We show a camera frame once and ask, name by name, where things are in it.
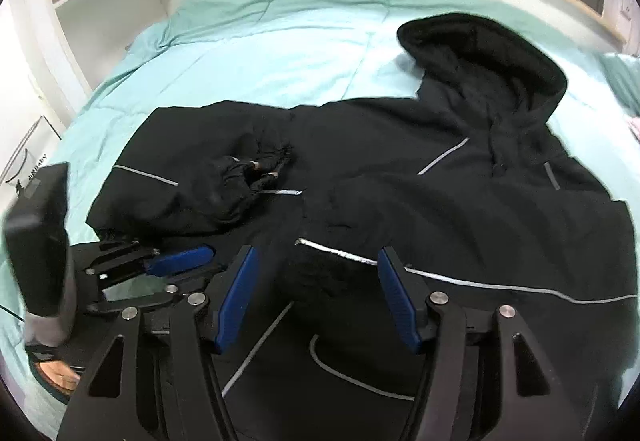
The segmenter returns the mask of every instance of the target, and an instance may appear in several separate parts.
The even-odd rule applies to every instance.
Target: black jacket
[[[364,259],[391,245],[461,305],[513,305],[585,429],[598,429],[636,354],[634,232],[625,204],[546,127],[564,74],[517,34],[465,14],[409,22],[398,38],[425,69],[417,100],[157,109],[88,224],[167,248],[208,243],[222,261],[244,243],[260,249],[241,338],[216,366],[224,385],[295,302],[226,397],[251,438],[399,436],[410,402],[325,373],[307,349],[314,334],[318,357],[340,373],[415,393],[422,360],[399,341],[375,267],[309,241]],[[277,179],[256,187],[274,165],[284,165]]]

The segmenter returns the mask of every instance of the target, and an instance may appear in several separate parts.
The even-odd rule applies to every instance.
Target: wall switch
[[[620,13],[622,13],[622,16],[627,20],[631,20],[632,9],[633,9],[632,5],[633,5],[632,0],[621,0],[620,2]]]

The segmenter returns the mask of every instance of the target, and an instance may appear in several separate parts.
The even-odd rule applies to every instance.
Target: metal bolt
[[[131,320],[138,316],[138,310],[135,307],[125,307],[122,310],[122,318],[125,320]]]
[[[500,306],[500,309],[498,309],[498,311],[505,318],[513,318],[516,315],[516,310],[508,304]]]
[[[204,296],[204,293],[191,293],[187,298],[187,302],[190,303],[192,306],[199,306],[206,299],[207,297]]]
[[[429,300],[431,300],[434,304],[438,304],[441,306],[449,301],[449,295],[447,295],[443,291],[434,291],[429,295]]]

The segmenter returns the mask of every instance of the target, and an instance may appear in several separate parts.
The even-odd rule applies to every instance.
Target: bed
[[[451,11],[500,21],[558,63],[569,86],[549,126],[612,198],[627,202],[639,229],[640,146],[610,87],[626,68],[617,70],[618,62],[607,67],[623,59],[580,50],[542,21],[489,0],[185,0],[169,20],[138,36],[52,158],[70,164],[66,228],[71,243],[96,240],[84,223],[89,207],[122,148],[155,108],[222,100],[290,108],[349,98],[412,97],[422,73],[398,45],[396,29],[407,20]],[[138,279],[112,288],[112,296],[161,285],[158,279]],[[0,303],[24,313],[4,253]],[[2,313],[0,352],[7,370],[25,394],[28,418],[54,439],[64,406],[31,375],[21,341],[20,324]],[[638,371],[640,366],[622,375],[622,397]]]

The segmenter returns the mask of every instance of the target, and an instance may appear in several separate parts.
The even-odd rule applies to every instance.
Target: jacket hood
[[[523,132],[544,125],[566,90],[564,73],[548,56],[487,18],[450,13],[413,20],[398,28],[398,40],[425,70],[420,99],[433,102],[438,91],[446,109],[458,113],[466,101],[466,122],[480,116]]]

